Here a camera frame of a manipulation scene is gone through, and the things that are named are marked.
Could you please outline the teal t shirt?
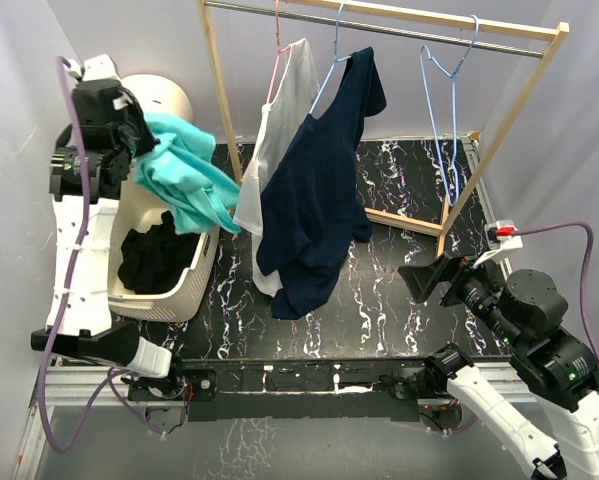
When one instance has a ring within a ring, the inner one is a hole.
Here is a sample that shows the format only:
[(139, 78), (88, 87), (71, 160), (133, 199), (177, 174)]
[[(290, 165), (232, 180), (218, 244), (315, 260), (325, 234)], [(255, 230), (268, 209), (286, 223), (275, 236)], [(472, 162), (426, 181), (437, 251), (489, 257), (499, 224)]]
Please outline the teal t shirt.
[(216, 226), (240, 232), (230, 214), (240, 187), (213, 165), (214, 136), (169, 114), (146, 113), (144, 120), (158, 144), (136, 158), (134, 183), (166, 205), (175, 233), (201, 234)]

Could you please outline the light blue wire hanger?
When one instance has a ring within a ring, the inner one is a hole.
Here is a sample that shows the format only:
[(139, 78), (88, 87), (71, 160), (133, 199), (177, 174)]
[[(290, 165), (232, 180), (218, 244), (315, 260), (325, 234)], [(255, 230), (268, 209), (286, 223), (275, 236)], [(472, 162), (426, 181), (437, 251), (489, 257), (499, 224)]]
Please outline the light blue wire hanger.
[[(458, 155), (458, 118), (457, 118), (457, 77), (462, 69), (464, 62), (473, 50), (480, 33), (481, 19), (477, 15), (471, 16), (474, 24), (473, 36), (470, 43), (466, 47), (463, 55), (458, 60), (456, 65), (452, 69), (446, 68), (434, 55), (433, 51), (428, 45), (424, 44), (419, 53), (419, 64), (421, 78), (424, 88), (424, 95), (426, 106), (428, 110), (428, 117), (430, 122), (431, 131), (433, 134), (433, 145), (434, 153), (436, 156), (437, 164), (439, 167), (441, 182), (443, 185), (445, 198), (448, 200), (449, 206), (454, 207), (458, 202), (461, 194), (460, 185), (460, 171), (457, 166), (457, 155)], [(443, 75), (449, 82), (449, 101), (450, 101), (450, 119), (451, 119), (451, 156), (446, 159), (444, 157), (440, 131), (437, 127), (435, 118), (435, 111), (433, 106), (433, 98), (430, 93), (427, 65), (432, 64), (438, 72)]]

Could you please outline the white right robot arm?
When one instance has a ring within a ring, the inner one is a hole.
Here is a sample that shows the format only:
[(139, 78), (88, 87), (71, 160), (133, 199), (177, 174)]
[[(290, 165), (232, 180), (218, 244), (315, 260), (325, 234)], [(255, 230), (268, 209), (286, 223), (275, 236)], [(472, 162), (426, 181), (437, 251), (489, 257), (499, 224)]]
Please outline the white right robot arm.
[(490, 385), (470, 356), (450, 343), (399, 378), (394, 392), (451, 396), (472, 411), (529, 479), (599, 479), (599, 360), (562, 326), (568, 309), (551, 277), (522, 269), (501, 280), (494, 261), (444, 254), (399, 269), (412, 299), (445, 283), (444, 306), (464, 305), (511, 350), (509, 364), (543, 409), (545, 434)]

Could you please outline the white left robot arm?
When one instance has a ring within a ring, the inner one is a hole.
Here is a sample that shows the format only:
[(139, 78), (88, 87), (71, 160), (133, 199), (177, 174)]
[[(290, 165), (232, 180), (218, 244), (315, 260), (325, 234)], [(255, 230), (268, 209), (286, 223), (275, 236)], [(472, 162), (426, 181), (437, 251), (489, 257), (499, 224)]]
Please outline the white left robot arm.
[(186, 376), (171, 353), (140, 336), (109, 308), (108, 268), (116, 249), (113, 223), (133, 160), (159, 141), (114, 61), (101, 54), (79, 63), (61, 58), (70, 122), (50, 160), (49, 192), (56, 224), (55, 285), (43, 328), (32, 332), (33, 350), (113, 366), (151, 378), (161, 397), (173, 399)]

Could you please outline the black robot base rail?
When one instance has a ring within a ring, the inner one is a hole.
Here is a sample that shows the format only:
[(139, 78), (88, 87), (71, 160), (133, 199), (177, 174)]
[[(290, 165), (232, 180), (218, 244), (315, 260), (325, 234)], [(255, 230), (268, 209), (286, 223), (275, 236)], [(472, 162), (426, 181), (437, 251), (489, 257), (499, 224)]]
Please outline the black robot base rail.
[(425, 385), (421, 359), (176, 361), (164, 379), (128, 381), (133, 401), (177, 402), (189, 422), (383, 418), (456, 429), (461, 403)]

